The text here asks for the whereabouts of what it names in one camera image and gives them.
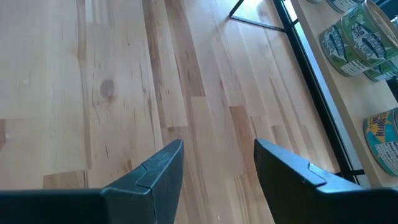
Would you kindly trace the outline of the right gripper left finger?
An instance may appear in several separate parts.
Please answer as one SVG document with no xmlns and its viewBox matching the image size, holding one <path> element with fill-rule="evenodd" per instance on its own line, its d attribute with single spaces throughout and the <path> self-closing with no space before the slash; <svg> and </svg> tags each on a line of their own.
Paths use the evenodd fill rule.
<svg viewBox="0 0 398 224">
<path fill-rule="evenodd" d="M 0 190 L 0 224 L 174 224 L 183 160 L 176 139 L 102 189 Z"/>
</svg>

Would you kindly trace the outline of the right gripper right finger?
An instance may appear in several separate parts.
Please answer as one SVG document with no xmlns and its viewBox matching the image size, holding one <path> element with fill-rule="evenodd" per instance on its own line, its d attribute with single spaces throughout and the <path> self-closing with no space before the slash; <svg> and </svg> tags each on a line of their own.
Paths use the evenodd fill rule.
<svg viewBox="0 0 398 224">
<path fill-rule="evenodd" d="M 259 138 L 254 163 L 275 224 L 398 224 L 398 187 L 365 189 Z"/>
</svg>

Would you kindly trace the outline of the teal yellowfin tuna can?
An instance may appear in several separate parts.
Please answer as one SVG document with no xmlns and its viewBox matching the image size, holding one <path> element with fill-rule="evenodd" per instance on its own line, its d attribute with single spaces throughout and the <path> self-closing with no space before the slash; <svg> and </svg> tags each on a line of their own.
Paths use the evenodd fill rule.
<svg viewBox="0 0 398 224">
<path fill-rule="evenodd" d="M 398 107 L 367 117 L 363 131 L 376 162 L 387 174 L 398 177 Z"/>
</svg>

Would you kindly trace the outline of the green tuna can silver lid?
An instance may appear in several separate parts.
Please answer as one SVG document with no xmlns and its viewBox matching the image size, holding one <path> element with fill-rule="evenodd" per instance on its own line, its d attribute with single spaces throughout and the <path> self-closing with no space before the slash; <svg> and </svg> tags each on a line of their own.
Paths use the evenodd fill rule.
<svg viewBox="0 0 398 224">
<path fill-rule="evenodd" d="M 398 56 L 373 67 L 364 72 L 364 74 L 374 82 L 380 82 L 398 76 Z"/>
</svg>

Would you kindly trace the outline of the green tuna can gold lid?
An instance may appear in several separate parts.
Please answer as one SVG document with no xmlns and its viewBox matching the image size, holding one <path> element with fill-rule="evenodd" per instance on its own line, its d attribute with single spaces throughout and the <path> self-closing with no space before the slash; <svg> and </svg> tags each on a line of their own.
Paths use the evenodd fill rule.
<svg viewBox="0 0 398 224">
<path fill-rule="evenodd" d="M 355 77 L 371 68 L 349 43 L 341 21 L 319 35 L 320 46 L 332 67 L 345 77 Z"/>
<path fill-rule="evenodd" d="M 371 0 L 364 0 L 340 22 L 350 44 L 372 67 L 398 55 L 398 28 Z"/>
</svg>

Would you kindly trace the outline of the blue albacore tuna can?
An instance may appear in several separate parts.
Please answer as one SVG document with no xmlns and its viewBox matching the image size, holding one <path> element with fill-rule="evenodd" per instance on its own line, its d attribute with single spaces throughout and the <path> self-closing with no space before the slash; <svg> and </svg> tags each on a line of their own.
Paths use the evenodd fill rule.
<svg viewBox="0 0 398 224">
<path fill-rule="evenodd" d="M 339 13 L 346 13 L 359 6 L 364 0 L 326 0 L 326 2 Z"/>
</svg>

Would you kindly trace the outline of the wooden shelf black metal legs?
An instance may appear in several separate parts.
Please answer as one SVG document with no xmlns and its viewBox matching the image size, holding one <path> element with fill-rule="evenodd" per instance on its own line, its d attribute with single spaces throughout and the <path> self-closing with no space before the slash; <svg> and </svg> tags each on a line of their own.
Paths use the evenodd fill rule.
<svg viewBox="0 0 398 224">
<path fill-rule="evenodd" d="M 398 106 L 386 82 L 374 83 L 364 75 L 348 78 L 340 75 L 322 52 L 319 35 L 341 14 L 327 3 L 307 0 L 271 0 L 279 27 L 235 15 L 246 0 L 233 0 L 229 17 L 250 25 L 285 34 L 293 48 L 341 174 L 358 182 L 367 178 L 372 187 L 398 187 L 398 177 L 384 172 L 373 158 L 363 133 L 363 121 Z"/>
</svg>

